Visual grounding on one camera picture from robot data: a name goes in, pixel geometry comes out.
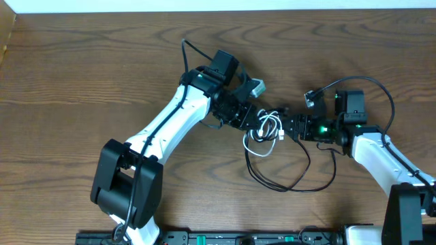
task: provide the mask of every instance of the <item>white wall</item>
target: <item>white wall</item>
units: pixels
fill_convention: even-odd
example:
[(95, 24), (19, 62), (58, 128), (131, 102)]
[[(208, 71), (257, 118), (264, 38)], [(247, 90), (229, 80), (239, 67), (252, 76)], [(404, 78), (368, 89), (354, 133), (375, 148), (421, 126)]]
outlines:
[(17, 13), (433, 8), (436, 0), (5, 0)]

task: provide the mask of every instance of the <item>black cable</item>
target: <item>black cable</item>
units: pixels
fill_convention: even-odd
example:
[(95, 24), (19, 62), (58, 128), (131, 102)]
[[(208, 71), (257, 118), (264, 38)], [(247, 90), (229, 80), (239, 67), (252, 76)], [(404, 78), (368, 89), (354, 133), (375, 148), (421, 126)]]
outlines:
[(248, 76), (247, 72), (245, 71), (245, 66), (241, 63), (239, 63), (240, 69), (242, 70), (241, 72), (241, 76), (242, 78), (240, 78), (239, 80), (242, 82), (242, 84), (244, 84), (247, 80), (250, 79), (250, 77)]
[(204, 123), (203, 121), (200, 120), (200, 123), (203, 124), (206, 127), (210, 127), (211, 129), (220, 129), (223, 127), (224, 125), (224, 121), (222, 118), (219, 119), (219, 125), (209, 125), (207, 123)]
[(114, 232), (112, 232), (112, 240), (116, 243), (119, 243), (123, 240), (123, 238), (125, 237), (127, 228), (129, 227), (129, 223), (130, 223), (130, 219), (131, 219), (131, 211), (133, 209), (133, 203), (134, 203), (134, 199), (135, 199), (136, 186), (138, 185), (138, 178), (139, 178), (138, 176), (139, 176), (142, 164), (144, 162), (144, 155), (145, 155), (146, 149), (151, 144), (151, 141), (156, 136), (157, 132), (166, 124), (166, 122), (168, 122), (168, 120), (177, 112), (178, 109), (182, 108), (183, 102), (186, 99), (187, 92), (188, 92), (188, 79), (187, 79), (187, 77), (188, 77), (188, 61), (187, 61), (186, 52), (185, 52), (185, 43), (188, 44), (190, 47), (192, 47), (195, 51), (197, 51), (200, 54), (202, 54), (203, 56), (205, 56), (206, 58), (208, 58), (208, 59), (210, 58), (209, 56), (205, 55), (203, 52), (199, 51), (196, 47), (194, 47), (187, 40), (182, 39), (182, 54), (183, 54), (183, 62), (185, 64), (185, 83), (184, 83), (185, 89), (183, 90), (183, 96), (182, 96), (182, 99), (180, 100), (180, 102), (177, 104), (177, 106), (161, 121), (161, 123), (159, 123), (159, 125), (147, 137), (147, 139), (144, 143), (144, 146), (142, 147), (140, 156), (138, 157), (138, 162), (136, 163), (134, 182), (133, 182), (132, 187), (131, 187), (129, 207), (127, 208), (127, 217), (125, 219), (123, 229), (121, 230), (120, 235), (116, 234), (118, 231), (118, 228), (119, 228), (118, 226), (115, 227)]
[(196, 48), (194, 45), (192, 45), (188, 40), (186, 40), (185, 38), (183, 38), (182, 42), (185, 42), (187, 45), (189, 45), (189, 47), (191, 47), (192, 49), (194, 49), (195, 51), (197, 51), (197, 53), (201, 54), (202, 56), (204, 56), (206, 59), (208, 60), (212, 60), (212, 58), (209, 57), (209, 55), (203, 53), (201, 50), (199, 50), (198, 48)]
[[(123, 226), (124, 226), (123, 223), (119, 223), (119, 224), (117, 224), (117, 225), (115, 226), (115, 228), (114, 228), (113, 231), (112, 231), (112, 234), (110, 235), (110, 236), (111, 236), (111, 239), (110, 239), (110, 240), (112, 240), (112, 242), (110, 242), (110, 243), (108, 243), (108, 244), (114, 244), (114, 243), (113, 243), (113, 242), (115, 242), (114, 239), (118, 238), (118, 236), (117, 236), (118, 230), (119, 230), (119, 229), (122, 229)], [(117, 243), (117, 244), (120, 244), (120, 245), (131, 244), (131, 239), (130, 239), (129, 235), (125, 233), (124, 236), (126, 237), (127, 241), (121, 240), (121, 241), (116, 242), (116, 243)]]
[(332, 235), (330, 235), (330, 237), (329, 238), (327, 238), (327, 235), (318, 227), (318, 226), (316, 226), (316, 225), (308, 225), (308, 226), (306, 226), (305, 228), (303, 228), (299, 233), (298, 233), (298, 239), (302, 242), (302, 243), (305, 243), (303, 240), (302, 240), (302, 233), (303, 233), (303, 231), (305, 230), (305, 229), (310, 229), (310, 228), (315, 228), (315, 229), (317, 229), (321, 234), (322, 234), (322, 236), (328, 241), (328, 243), (326, 243), (326, 244), (323, 244), (323, 245), (329, 245), (329, 244), (331, 244), (331, 242), (332, 241), (330, 241), (330, 239), (331, 239), (331, 237), (332, 237)]
[(394, 99), (392, 98), (392, 96), (390, 95), (388, 89), (386, 89), (385, 86), (383, 86), (383, 84), (381, 84), (381, 82), (379, 82), (378, 80), (374, 79), (374, 78), (370, 78), (367, 76), (348, 76), (345, 78), (341, 78), (339, 80), (336, 80), (334, 82), (332, 82), (331, 84), (325, 86), (324, 88), (320, 88), (318, 90), (316, 90), (315, 92), (313, 92), (313, 94), (311, 94), (312, 98), (315, 98), (318, 94), (320, 94), (322, 91), (326, 90), (327, 88), (330, 88), (331, 86), (338, 84), (340, 82), (344, 82), (347, 80), (353, 80), (353, 79), (362, 79), (362, 80), (367, 80), (370, 82), (375, 83), (376, 85), (378, 85), (378, 87), (380, 87), (383, 92), (385, 92), (385, 94), (388, 96), (389, 98), (389, 102), (390, 102), (390, 108), (391, 108), (391, 115), (388, 121), (388, 124), (386, 125), (383, 133), (381, 134), (381, 142), (383, 143), (383, 146), (386, 148), (386, 150), (388, 150), (388, 152), (403, 166), (407, 169), (407, 171), (409, 171), (412, 176), (416, 177), (417, 179), (419, 179), (419, 181), (421, 181), (425, 187), (431, 192), (431, 194), (436, 197), (436, 190), (430, 185), (429, 182), (427, 182), (419, 173), (419, 171), (415, 171), (414, 169), (412, 169), (406, 162), (404, 162), (404, 160), (402, 160), (402, 158), (400, 156), (398, 156), (393, 149), (391, 149), (391, 147), (389, 146), (390, 143), (386, 142), (386, 134), (390, 128), (390, 125), (392, 124), (392, 122), (394, 121), (394, 117), (395, 117), (395, 103), (394, 103)]
[(340, 151), (338, 151), (336, 149), (333, 149), (333, 148), (320, 148), (321, 144), (322, 144), (321, 142), (318, 142), (316, 144), (316, 148), (318, 148), (318, 150), (332, 150), (332, 151), (336, 152), (337, 154), (339, 154), (341, 156), (345, 156), (344, 152), (340, 152)]
[[(245, 145), (248, 147), (248, 143), (249, 143), (249, 132), (246, 132), (246, 137), (245, 137)], [(330, 179), (330, 181), (325, 184), (324, 186), (321, 186), (319, 188), (316, 189), (294, 189), (294, 187), (304, 178), (304, 176), (306, 175), (307, 171), (309, 170), (310, 166), (311, 166), (311, 157), (309, 156), (309, 153), (307, 151), (307, 149), (305, 148), (305, 146), (303, 144), (301, 144), (301, 142), (296, 141), (296, 143), (304, 150), (304, 152), (307, 155), (307, 158), (309, 160), (306, 169), (303, 171), (303, 173), (301, 174), (301, 176), (290, 186), (283, 186), (282, 184), (278, 184), (272, 180), (269, 180), (268, 178), (266, 178), (265, 176), (262, 175), (262, 173), (260, 173), (260, 171), (256, 170), (250, 161), (249, 158), (249, 152), (246, 148), (244, 148), (245, 150), (245, 161), (247, 163), (247, 169), (249, 171), (250, 176), (259, 184), (265, 186), (266, 188), (273, 190), (273, 191), (277, 191), (277, 192), (287, 192), (287, 191), (293, 191), (293, 192), (299, 192), (299, 193), (309, 193), (309, 192), (317, 192), (317, 191), (322, 191), (324, 189), (326, 189), (327, 187), (329, 187), (332, 182), (334, 181), (334, 179), (336, 178), (336, 171), (337, 171), (337, 164), (336, 164), (336, 157), (334, 156), (334, 152), (331, 151), (332, 154), (332, 160), (333, 160), (333, 175), (332, 178)]]
[(338, 117), (336, 118), (336, 130), (339, 131), (339, 121), (341, 120), (341, 117), (345, 115), (346, 112), (339, 112)]

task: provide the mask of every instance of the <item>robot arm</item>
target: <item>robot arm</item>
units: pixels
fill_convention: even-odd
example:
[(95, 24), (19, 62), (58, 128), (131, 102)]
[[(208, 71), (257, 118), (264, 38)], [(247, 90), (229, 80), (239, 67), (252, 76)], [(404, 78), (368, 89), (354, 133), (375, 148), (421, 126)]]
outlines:
[[(394, 146), (389, 136), (386, 135), (385, 137), (391, 149), (393, 149), (408, 166), (415, 172), (419, 171), (420, 175), (427, 182), (433, 184), (435, 179), (432, 176), (422, 173)], [(424, 186), (419, 179), (413, 177), (412, 174), (383, 147), (381, 138), (381, 133), (363, 133), (362, 135), (354, 137), (352, 143), (352, 157), (354, 160), (362, 164), (368, 170), (387, 196), (390, 194), (392, 185), (395, 184), (409, 183), (414, 186)]]
[[(161, 199), (163, 165), (188, 130), (209, 112), (222, 123), (240, 130), (259, 127), (256, 108), (247, 102), (247, 98), (257, 97), (265, 90), (263, 81), (251, 79), (243, 70), (239, 76), (241, 85), (229, 91), (225, 88), (236, 73), (239, 62), (221, 50), (211, 61), (208, 67), (197, 67), (182, 75), (183, 84), (173, 99), (147, 127), (124, 144), (110, 140), (103, 147), (91, 190), (91, 201), (119, 224), (112, 234), (114, 239), (118, 236), (135, 245), (154, 244), (159, 228), (153, 214)], [(141, 157), (139, 152), (143, 151), (146, 142), (149, 145), (141, 160), (143, 164), (136, 169)], [(135, 170), (135, 176), (138, 176), (136, 182), (121, 171), (128, 168)], [(129, 212), (131, 194), (134, 195), (134, 201)], [(119, 235), (119, 228), (123, 227), (129, 213), (127, 236)]]
[[(159, 113), (159, 115), (157, 115), (157, 117), (150, 122), (147, 127), (126, 141), (127, 144), (130, 144), (131, 150), (135, 152), (140, 152), (142, 150), (149, 134), (180, 102), (184, 90), (185, 86), (180, 85), (172, 100), (161, 111), (161, 113)], [(182, 109), (178, 110), (157, 132), (152, 141), (152, 145), (146, 149), (144, 156), (147, 158), (155, 156), (158, 159), (158, 163), (165, 165), (168, 157), (186, 135), (188, 130), (208, 114), (210, 106), (211, 98), (206, 97), (204, 92), (200, 89), (189, 85), (186, 100), (183, 103)], [(111, 214), (110, 217), (118, 224), (124, 224), (125, 222), (115, 214)], [(159, 227), (156, 225), (154, 218), (151, 217), (145, 226), (137, 227), (136, 229), (128, 227), (126, 232), (130, 237), (132, 244), (150, 245), (154, 244), (157, 239), (159, 235)]]

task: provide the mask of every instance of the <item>cable bundle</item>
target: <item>cable bundle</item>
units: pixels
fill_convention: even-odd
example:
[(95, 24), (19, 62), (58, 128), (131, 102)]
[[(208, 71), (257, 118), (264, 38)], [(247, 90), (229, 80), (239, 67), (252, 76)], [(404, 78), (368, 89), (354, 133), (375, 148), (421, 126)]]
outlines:
[[(285, 131), (283, 130), (283, 125), (281, 123), (281, 120), (279, 118), (279, 113), (277, 111), (270, 111), (267, 112), (264, 109), (261, 109), (258, 112), (259, 121), (262, 123), (260, 125), (260, 128), (258, 130), (248, 130), (246, 134), (244, 134), (243, 137), (243, 145), (245, 150), (248, 150), (251, 154), (254, 154), (258, 157), (267, 157), (271, 154), (273, 151), (273, 148), (275, 146), (275, 142), (277, 140), (277, 137), (280, 140), (283, 140), (283, 136), (285, 135)], [(254, 141), (260, 143), (265, 141), (272, 141), (272, 145), (270, 150), (265, 154), (259, 154), (254, 152), (253, 150), (250, 150), (248, 148), (248, 139), (251, 137)]]
[[(299, 142), (299, 141), (296, 141), (296, 143), (304, 150), (309, 162), (306, 166), (306, 169), (301, 174), (301, 176), (290, 186), (283, 186), (282, 184), (278, 184), (278, 183), (268, 179), (262, 173), (260, 173), (259, 170), (254, 168), (252, 166), (250, 158), (249, 158), (249, 152), (251, 154), (254, 154), (255, 156), (258, 156), (258, 157), (267, 157), (273, 151), (273, 148), (275, 146), (277, 138), (279, 138), (279, 140), (283, 140), (283, 137), (285, 134), (278, 110), (267, 111), (267, 110), (261, 109), (258, 112), (258, 118), (259, 118), (259, 121), (262, 123), (260, 125), (260, 128), (257, 130), (253, 130), (253, 129), (249, 130), (243, 136), (243, 145), (245, 148), (245, 160), (247, 162), (247, 168), (248, 168), (248, 171), (249, 171), (251, 177), (255, 181), (257, 181), (258, 183), (260, 183), (261, 185), (265, 186), (266, 188), (268, 188), (270, 190), (278, 191), (278, 192), (286, 192), (286, 191), (316, 192), (316, 191), (322, 191), (325, 188), (329, 187), (330, 184), (332, 184), (334, 178), (336, 177), (336, 157), (334, 156), (334, 152), (336, 150), (331, 149), (331, 148), (321, 149), (319, 147), (320, 143), (317, 144), (317, 148), (320, 150), (329, 150), (331, 152), (332, 159), (333, 159), (333, 167), (334, 167), (332, 178), (330, 179), (330, 181), (326, 185), (324, 185), (322, 187), (319, 187), (316, 189), (307, 189), (307, 190), (294, 189), (294, 187), (304, 178), (304, 176), (306, 175), (306, 173), (309, 170), (310, 165), (311, 165), (311, 158), (309, 156), (309, 153), (307, 152), (307, 149), (305, 148), (305, 146), (303, 146), (301, 144), (301, 142)], [(252, 149), (249, 148), (249, 139), (250, 138), (253, 139), (257, 143), (272, 141), (270, 150), (265, 154), (260, 154), (260, 153), (254, 152)]]

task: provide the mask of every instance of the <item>wooden table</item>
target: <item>wooden table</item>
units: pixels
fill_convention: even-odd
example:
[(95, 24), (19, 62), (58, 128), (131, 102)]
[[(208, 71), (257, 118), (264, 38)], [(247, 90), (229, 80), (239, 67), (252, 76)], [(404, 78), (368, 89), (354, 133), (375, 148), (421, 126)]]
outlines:
[[(0, 71), (0, 243), (72, 244), (78, 231), (114, 227), (89, 200), (99, 152), (110, 138), (123, 142), (137, 133), (172, 98), (183, 73), (183, 37), (210, 55), (234, 54), (252, 77), (263, 78), (267, 108), (301, 112), (310, 89), (343, 76), (379, 79), (396, 102), (393, 142), (435, 175), (435, 16), (436, 10), (20, 15)], [(187, 51), (191, 68), (208, 64)], [(383, 91), (365, 81), (342, 87), (363, 88), (369, 122), (384, 127), (390, 106)], [(337, 179), (325, 191), (276, 193), (250, 178), (242, 136), (202, 125), (187, 134), (165, 166), (158, 224), (280, 231), (383, 223), (387, 198), (351, 159), (338, 157)], [(313, 165), (300, 187), (321, 186), (332, 174), (330, 154), (305, 146)], [(289, 138), (253, 162), (283, 184), (307, 164)]]

